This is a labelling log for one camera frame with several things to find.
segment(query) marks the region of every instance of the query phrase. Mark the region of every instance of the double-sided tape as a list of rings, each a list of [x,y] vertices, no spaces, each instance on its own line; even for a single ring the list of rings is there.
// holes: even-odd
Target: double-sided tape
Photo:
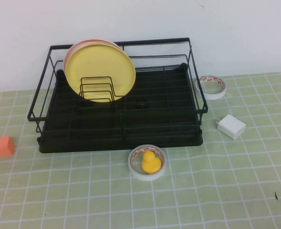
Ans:
[[[216,77],[216,76],[202,76],[200,79],[199,79],[200,83],[205,83],[205,82],[215,82],[217,84],[220,84],[221,85],[221,88],[222,88],[222,92],[219,92],[219,93],[216,93],[216,94],[210,94],[210,93],[205,93],[203,92],[204,94],[204,97],[208,100],[215,100],[215,99],[220,99],[221,97],[223,97],[226,92],[227,92],[227,84],[226,82],[224,82],[222,79]],[[196,88],[198,91],[200,91],[199,89],[199,85],[198,85],[198,81],[196,81]]]
[[[159,171],[156,173],[152,174],[147,174],[147,173],[139,173],[135,171],[132,167],[132,162],[136,156],[142,156],[146,151],[152,151],[155,153],[155,155],[161,160],[162,167]],[[153,145],[142,145],[139,147],[136,147],[133,149],[128,157],[128,166],[131,174],[136,177],[139,180],[145,180],[145,181],[150,181],[150,180],[155,180],[162,176],[165,173],[166,170],[166,165],[167,165],[167,159],[165,153],[158,148],[157,146]]]

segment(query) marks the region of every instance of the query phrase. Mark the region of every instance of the orange sponge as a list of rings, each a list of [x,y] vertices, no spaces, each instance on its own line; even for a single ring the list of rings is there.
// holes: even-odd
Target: orange sponge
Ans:
[[[12,156],[14,153],[14,142],[9,136],[0,137],[0,156]]]

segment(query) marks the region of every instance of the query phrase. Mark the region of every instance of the plate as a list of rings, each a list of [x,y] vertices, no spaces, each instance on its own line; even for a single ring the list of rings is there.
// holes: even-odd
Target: plate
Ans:
[[[108,42],[108,41],[105,41],[105,40],[100,40],[100,39],[91,39],[91,40],[85,40],[85,41],[82,41],[82,42],[79,42],[77,44],[74,44],[72,47],[70,47],[70,49],[68,50],[64,60],[63,60],[63,69],[64,69],[64,72],[65,72],[65,68],[66,68],[66,64],[67,64],[67,61],[68,59],[71,57],[71,55],[77,51],[78,49],[81,49],[89,44],[95,44],[95,43],[101,43],[101,44],[108,44],[108,45],[111,45],[111,46],[114,46],[115,48],[118,48],[120,50],[122,50],[118,45],[116,45],[115,43],[113,42]]]
[[[135,83],[134,65],[127,54],[108,44],[89,44],[67,60],[66,79],[82,97],[110,102],[125,96]]]

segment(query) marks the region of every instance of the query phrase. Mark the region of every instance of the dish rack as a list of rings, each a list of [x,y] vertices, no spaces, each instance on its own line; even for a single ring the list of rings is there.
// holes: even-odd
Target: dish rack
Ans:
[[[116,42],[132,59],[136,81],[131,91],[109,102],[84,98],[68,85],[63,58],[72,45],[51,46],[28,120],[36,123],[42,153],[121,150],[151,144],[158,147],[198,146],[201,120],[208,107],[199,82],[189,38]],[[195,83],[200,93],[196,94]]]

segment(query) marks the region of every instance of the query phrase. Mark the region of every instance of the rubber duck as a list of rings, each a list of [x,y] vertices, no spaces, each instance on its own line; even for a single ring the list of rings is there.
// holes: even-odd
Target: rubber duck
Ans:
[[[141,168],[146,173],[155,173],[160,170],[161,166],[161,160],[155,156],[154,152],[146,151],[142,156]]]

